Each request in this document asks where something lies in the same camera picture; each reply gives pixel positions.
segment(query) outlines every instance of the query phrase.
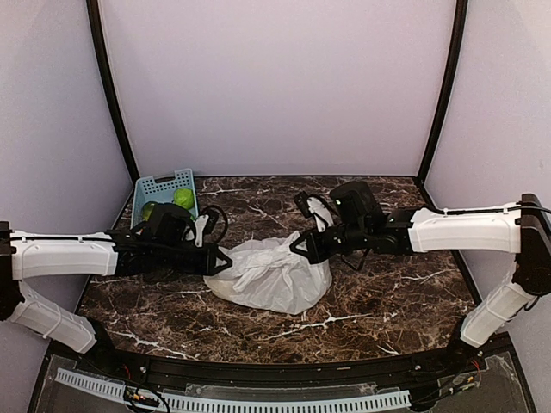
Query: white vented strip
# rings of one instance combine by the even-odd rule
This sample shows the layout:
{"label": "white vented strip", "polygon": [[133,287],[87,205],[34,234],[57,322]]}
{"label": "white vented strip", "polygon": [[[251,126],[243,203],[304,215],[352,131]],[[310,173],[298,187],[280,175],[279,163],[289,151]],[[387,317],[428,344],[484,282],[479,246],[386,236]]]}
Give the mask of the white vented strip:
{"label": "white vented strip", "polygon": [[[122,398],[124,392],[122,382],[96,379],[63,368],[58,369],[56,381],[99,398],[125,403]],[[146,396],[147,392],[141,391],[141,394]],[[170,411],[174,413],[370,413],[411,406],[409,391],[312,402],[245,402],[191,398],[171,393],[163,393],[163,397],[169,404]],[[154,410],[146,406],[143,406],[143,408]],[[166,411],[166,408],[161,404],[155,411]]]}

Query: blue basket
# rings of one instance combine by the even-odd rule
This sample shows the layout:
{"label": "blue basket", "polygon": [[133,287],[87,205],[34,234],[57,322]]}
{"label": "blue basket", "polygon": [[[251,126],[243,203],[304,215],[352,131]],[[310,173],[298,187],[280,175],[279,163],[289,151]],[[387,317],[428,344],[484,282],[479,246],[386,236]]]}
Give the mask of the blue basket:
{"label": "blue basket", "polygon": [[149,201],[167,203],[174,201],[174,191],[178,188],[189,188],[193,191],[195,206],[189,211],[194,217],[198,214],[197,193],[193,182],[193,172],[187,168],[176,170],[167,176],[147,176],[136,181],[134,189],[134,203],[132,206],[132,227],[144,220],[142,209]]}

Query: white wall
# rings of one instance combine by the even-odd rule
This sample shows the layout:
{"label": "white wall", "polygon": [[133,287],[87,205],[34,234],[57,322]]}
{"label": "white wall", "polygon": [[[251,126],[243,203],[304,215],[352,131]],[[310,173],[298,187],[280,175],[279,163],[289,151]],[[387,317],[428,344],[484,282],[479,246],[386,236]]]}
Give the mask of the white wall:
{"label": "white wall", "polygon": [[[0,2],[0,219],[45,233],[113,224],[131,185],[96,65],[86,2]],[[84,277],[37,291],[74,309]],[[47,342],[0,324],[0,408],[27,411]]]}
{"label": "white wall", "polygon": [[[427,188],[440,207],[537,194],[551,206],[551,3],[478,1]],[[483,295],[512,257],[465,253]],[[551,300],[508,324],[539,411],[551,406]]]}
{"label": "white wall", "polygon": [[102,0],[142,175],[415,175],[455,1]]}

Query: white plastic bag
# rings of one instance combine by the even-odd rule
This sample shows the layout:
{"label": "white plastic bag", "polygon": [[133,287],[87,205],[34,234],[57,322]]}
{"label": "white plastic bag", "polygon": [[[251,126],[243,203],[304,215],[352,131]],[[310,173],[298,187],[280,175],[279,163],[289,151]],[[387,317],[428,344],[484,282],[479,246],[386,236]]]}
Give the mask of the white plastic bag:
{"label": "white plastic bag", "polygon": [[328,261],[310,265],[291,252],[289,245],[299,237],[251,240],[229,251],[231,268],[204,277],[221,299],[253,308],[299,314],[313,307],[331,285]]}

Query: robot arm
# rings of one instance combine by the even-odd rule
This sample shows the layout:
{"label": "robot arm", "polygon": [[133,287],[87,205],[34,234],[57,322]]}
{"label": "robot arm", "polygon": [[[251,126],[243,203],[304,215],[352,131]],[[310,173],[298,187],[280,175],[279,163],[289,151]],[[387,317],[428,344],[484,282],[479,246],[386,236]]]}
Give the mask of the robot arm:
{"label": "robot arm", "polygon": [[85,354],[100,338],[108,339],[102,326],[60,308],[25,280],[58,274],[133,275],[159,267],[218,274],[232,260],[218,245],[203,241],[217,219],[211,210],[194,221],[186,210],[160,204],[147,222],[130,231],[50,236],[12,231],[9,223],[0,222],[0,321],[24,325]]}
{"label": "robot arm", "polygon": [[[304,212],[302,201],[295,198]],[[465,356],[535,299],[551,293],[551,224],[533,194],[518,203],[484,209],[397,209],[384,213],[367,183],[331,191],[341,224],[306,231],[291,250],[311,264],[354,250],[410,255],[432,250],[499,250],[516,254],[516,267],[458,325],[449,351]]]}

